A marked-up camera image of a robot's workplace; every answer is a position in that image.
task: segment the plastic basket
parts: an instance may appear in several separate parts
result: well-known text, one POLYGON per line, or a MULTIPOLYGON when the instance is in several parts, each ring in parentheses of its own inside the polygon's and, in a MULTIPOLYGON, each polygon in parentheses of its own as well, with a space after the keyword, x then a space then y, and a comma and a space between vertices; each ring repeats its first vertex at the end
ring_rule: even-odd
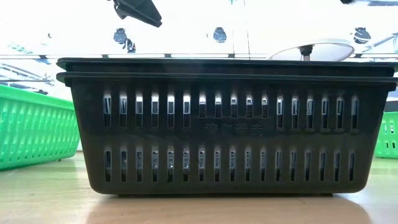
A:
POLYGON ((0 169, 74 156, 73 103, 0 85, 0 169))
POLYGON ((337 193, 367 182, 389 64, 62 58, 103 194, 337 193))
POLYGON ((384 111, 374 155, 398 159, 398 101, 387 102, 384 111))

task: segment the wooden table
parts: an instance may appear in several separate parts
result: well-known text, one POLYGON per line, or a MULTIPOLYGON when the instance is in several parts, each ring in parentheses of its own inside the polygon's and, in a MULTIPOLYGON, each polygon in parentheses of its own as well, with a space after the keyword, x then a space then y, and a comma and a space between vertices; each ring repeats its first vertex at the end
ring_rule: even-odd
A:
POLYGON ((0 172, 0 223, 398 223, 398 160, 375 159, 356 194, 118 198, 92 191, 78 152, 0 172))

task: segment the table surface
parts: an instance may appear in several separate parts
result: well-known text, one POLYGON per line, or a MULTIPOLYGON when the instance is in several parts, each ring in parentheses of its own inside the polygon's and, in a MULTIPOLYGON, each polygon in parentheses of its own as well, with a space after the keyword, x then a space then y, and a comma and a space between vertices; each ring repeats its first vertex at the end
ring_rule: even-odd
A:
POLYGON ((398 160, 333 196, 123 197, 92 191, 84 157, 0 172, 0 223, 397 223, 398 160))

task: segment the black plastic basket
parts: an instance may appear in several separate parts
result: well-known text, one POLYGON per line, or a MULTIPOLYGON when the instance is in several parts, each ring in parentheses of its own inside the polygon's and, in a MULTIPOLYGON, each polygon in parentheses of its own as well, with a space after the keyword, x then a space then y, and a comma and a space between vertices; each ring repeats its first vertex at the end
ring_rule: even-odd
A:
POLYGON ((61 58, 103 194, 337 193, 367 182, 394 67, 61 58))

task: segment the green plastic basket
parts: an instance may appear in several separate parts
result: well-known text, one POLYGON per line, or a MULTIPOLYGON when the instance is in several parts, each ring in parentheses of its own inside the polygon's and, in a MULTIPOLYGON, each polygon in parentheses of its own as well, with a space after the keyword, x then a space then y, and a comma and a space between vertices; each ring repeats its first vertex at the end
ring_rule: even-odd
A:
POLYGON ((75 155, 73 103, 0 85, 0 170, 75 155))
POLYGON ((398 159, 398 112, 385 112, 377 138, 375 156, 398 159))

